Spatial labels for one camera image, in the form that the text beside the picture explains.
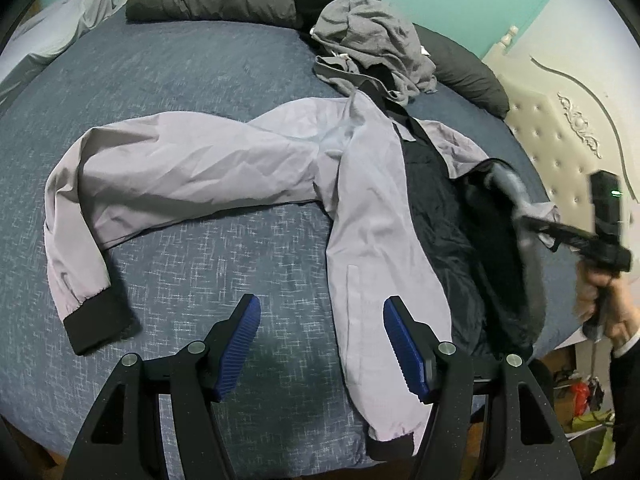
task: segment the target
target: headboard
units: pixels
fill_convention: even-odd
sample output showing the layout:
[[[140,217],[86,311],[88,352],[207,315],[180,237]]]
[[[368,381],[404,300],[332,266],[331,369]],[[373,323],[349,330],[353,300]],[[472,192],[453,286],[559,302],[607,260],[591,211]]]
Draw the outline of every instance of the headboard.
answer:
[[[553,59],[529,53],[515,59],[508,46],[518,33],[511,27],[484,57],[509,97],[505,118],[529,155],[562,222],[593,231],[588,175],[607,170],[620,177],[623,192],[623,243],[628,242],[630,206],[640,186],[630,160],[626,135],[616,111],[606,103],[597,81],[561,55]]]

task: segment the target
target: blue gripper pad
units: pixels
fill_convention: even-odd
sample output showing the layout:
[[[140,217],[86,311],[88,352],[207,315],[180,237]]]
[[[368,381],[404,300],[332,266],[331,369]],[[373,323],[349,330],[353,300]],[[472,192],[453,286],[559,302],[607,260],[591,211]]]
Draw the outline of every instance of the blue gripper pad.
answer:
[[[404,380],[412,394],[423,399],[429,393],[429,387],[424,377],[424,360],[415,347],[409,331],[400,318],[396,307],[389,298],[382,309],[386,335],[398,359],[398,364],[404,375]]]
[[[260,326],[260,300],[253,296],[242,313],[225,351],[220,358],[218,380],[214,387],[216,397],[223,400],[238,384],[242,366]]]

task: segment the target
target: red object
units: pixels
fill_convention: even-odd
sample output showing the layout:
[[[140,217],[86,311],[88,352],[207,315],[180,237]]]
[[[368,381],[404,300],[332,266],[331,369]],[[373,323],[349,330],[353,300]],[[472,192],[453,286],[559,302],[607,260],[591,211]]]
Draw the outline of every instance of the red object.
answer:
[[[574,416],[582,416],[589,407],[589,385],[587,383],[572,384],[574,394]]]

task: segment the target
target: human hand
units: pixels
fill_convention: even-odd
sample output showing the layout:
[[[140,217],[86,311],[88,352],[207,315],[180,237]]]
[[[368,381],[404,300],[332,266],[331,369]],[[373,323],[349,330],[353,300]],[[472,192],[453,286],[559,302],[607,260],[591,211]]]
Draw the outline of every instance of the human hand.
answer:
[[[609,287],[611,294],[604,333],[614,348],[620,348],[640,328],[640,310],[633,304],[626,277],[612,278],[610,272],[596,269],[583,260],[577,264],[577,275],[574,311],[580,322],[587,321],[596,311],[597,287]]]

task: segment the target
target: silver bolt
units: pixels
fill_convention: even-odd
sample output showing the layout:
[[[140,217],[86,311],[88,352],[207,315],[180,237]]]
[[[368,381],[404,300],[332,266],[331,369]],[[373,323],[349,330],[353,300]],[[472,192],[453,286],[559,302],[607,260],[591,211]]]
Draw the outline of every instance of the silver bolt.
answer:
[[[507,355],[507,362],[514,368],[517,368],[522,364],[522,357],[516,354],[509,354]]]
[[[136,364],[138,360],[138,356],[135,354],[124,354],[122,356],[121,362],[124,366],[133,366]]]
[[[456,346],[453,343],[445,341],[438,345],[438,350],[440,350],[444,355],[453,355],[456,353]]]
[[[202,341],[194,341],[189,343],[187,350],[190,354],[201,354],[207,346]]]

